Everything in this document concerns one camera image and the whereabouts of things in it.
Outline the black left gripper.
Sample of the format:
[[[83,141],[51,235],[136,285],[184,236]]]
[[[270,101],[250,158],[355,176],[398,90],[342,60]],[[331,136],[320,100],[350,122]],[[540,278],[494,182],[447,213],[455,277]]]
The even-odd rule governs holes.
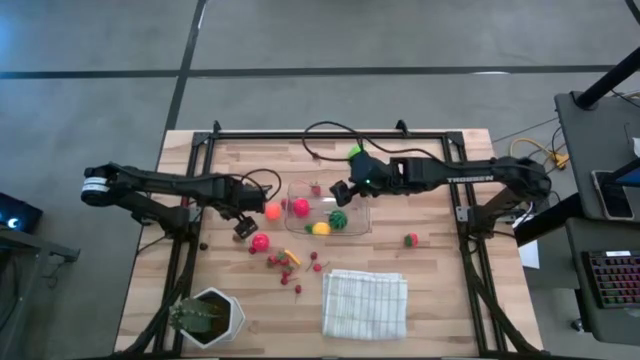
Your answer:
[[[215,209],[225,219],[240,219],[245,212],[263,213],[266,206],[266,190],[260,184],[244,183],[233,177],[226,177],[219,200],[215,201]],[[252,217],[246,216],[234,227],[237,239],[246,239],[251,232],[258,229]]]

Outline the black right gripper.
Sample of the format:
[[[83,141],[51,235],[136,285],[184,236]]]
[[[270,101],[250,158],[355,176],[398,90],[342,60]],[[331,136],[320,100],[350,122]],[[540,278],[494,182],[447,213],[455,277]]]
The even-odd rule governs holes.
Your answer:
[[[350,192],[348,185],[338,181],[330,187],[338,206],[346,206],[351,202],[351,194],[361,196],[395,195],[395,170],[391,164],[384,163],[366,151],[360,151],[349,158]]]

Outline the clear plastic container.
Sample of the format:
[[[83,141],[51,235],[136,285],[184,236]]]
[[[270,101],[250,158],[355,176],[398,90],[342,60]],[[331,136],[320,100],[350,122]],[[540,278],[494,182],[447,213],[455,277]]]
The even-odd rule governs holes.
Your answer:
[[[314,197],[311,193],[310,186],[314,183],[321,186],[322,195],[320,197]],[[298,218],[293,214],[291,203],[296,198],[305,198],[309,201],[311,211],[308,217]],[[316,222],[328,223],[328,216],[334,210],[346,213],[348,225],[342,230],[332,230],[328,236],[359,236],[369,232],[371,228],[370,210],[366,200],[355,198],[346,206],[338,206],[328,184],[294,181],[288,186],[287,194],[280,201],[280,205],[284,212],[284,226],[291,233],[318,236],[306,233],[304,226]]]

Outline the white hexagonal plant pot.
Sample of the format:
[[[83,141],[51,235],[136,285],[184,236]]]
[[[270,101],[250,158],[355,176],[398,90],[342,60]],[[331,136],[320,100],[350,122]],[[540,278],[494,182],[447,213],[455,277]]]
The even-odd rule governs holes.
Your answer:
[[[245,321],[245,314],[235,297],[228,297],[217,289],[210,287],[197,295],[190,297],[219,306],[223,316],[217,319],[214,328],[206,333],[190,333],[184,330],[180,332],[200,348],[208,348],[220,343],[232,342]]]

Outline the green cactus plant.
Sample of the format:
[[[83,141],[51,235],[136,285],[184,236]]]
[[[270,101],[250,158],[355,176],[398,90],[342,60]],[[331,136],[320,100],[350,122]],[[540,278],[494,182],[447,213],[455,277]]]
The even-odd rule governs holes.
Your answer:
[[[219,306],[196,298],[183,299],[169,307],[169,325],[176,331],[210,332],[222,316]]]

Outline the white waffle dish towel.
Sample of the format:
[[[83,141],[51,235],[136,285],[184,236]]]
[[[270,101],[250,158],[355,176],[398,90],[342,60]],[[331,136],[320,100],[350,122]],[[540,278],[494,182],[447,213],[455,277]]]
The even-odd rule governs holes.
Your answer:
[[[323,275],[322,334],[364,341],[407,336],[408,281],[399,273],[334,269]]]

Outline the grey metal side table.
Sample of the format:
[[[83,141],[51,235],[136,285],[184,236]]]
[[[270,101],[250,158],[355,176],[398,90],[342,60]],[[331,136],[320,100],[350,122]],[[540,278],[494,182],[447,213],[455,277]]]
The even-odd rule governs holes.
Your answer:
[[[37,281],[44,275],[49,257],[58,256],[64,262],[75,262],[80,250],[0,226],[0,248],[2,247],[9,248],[14,254],[22,252],[33,258],[30,271],[25,276],[15,277],[13,303],[9,307],[6,318],[0,321],[0,360],[10,360],[18,354],[32,293]]]

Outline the white paper sheet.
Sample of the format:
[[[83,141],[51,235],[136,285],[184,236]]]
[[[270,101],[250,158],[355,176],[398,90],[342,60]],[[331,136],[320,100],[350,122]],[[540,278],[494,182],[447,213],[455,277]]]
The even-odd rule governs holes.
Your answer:
[[[534,240],[518,247],[521,264],[525,268],[540,268],[538,241]]]

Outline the black desk support beam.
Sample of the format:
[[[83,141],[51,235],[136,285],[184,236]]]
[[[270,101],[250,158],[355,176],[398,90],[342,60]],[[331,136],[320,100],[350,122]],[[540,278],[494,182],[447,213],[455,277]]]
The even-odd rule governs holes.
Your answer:
[[[526,245],[539,237],[563,226],[566,220],[581,209],[580,198],[574,194],[530,220],[520,223],[514,230],[517,246]]]

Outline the black computer with blue light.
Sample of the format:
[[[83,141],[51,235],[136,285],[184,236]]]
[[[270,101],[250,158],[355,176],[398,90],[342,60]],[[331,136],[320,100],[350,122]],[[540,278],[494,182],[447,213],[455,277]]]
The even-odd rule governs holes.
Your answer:
[[[0,192],[0,225],[33,234],[42,215],[41,209]]]

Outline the grey desk with pole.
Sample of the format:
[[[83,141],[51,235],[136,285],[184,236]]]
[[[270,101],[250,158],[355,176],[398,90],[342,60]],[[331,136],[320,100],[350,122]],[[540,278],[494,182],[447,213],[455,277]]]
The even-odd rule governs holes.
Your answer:
[[[576,106],[569,93],[556,95],[554,102],[584,214],[603,220],[592,173],[613,172],[636,159],[633,140],[640,139],[640,100],[603,97],[592,110]]]

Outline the black smartphone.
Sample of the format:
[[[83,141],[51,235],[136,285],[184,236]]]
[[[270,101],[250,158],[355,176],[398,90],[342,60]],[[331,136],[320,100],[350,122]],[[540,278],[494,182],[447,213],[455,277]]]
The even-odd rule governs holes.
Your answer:
[[[611,172],[593,171],[591,177],[598,195],[603,214],[608,220],[632,221],[635,214],[630,205],[626,190],[622,185],[609,182]]]

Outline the black slanted pole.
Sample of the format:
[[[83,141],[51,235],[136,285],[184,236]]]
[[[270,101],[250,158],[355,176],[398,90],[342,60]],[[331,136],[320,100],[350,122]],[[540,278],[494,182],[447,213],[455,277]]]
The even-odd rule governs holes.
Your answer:
[[[572,92],[574,104],[592,110],[598,101],[640,69],[640,46],[615,65],[584,92]]]

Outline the grey desk with keyboard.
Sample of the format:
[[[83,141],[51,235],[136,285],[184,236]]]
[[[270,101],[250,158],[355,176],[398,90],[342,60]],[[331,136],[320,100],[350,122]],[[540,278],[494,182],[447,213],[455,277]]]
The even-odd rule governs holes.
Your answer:
[[[640,250],[640,228],[578,218],[569,219],[565,228],[579,281],[577,296],[584,329],[601,342],[640,346],[640,308],[599,308],[582,261],[583,252]]]

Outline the blue laptop screen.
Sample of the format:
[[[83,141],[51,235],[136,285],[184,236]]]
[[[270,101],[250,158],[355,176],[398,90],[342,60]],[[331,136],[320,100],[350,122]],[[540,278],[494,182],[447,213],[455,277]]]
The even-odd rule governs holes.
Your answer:
[[[636,158],[616,170],[613,177],[616,184],[640,188],[640,158]]]

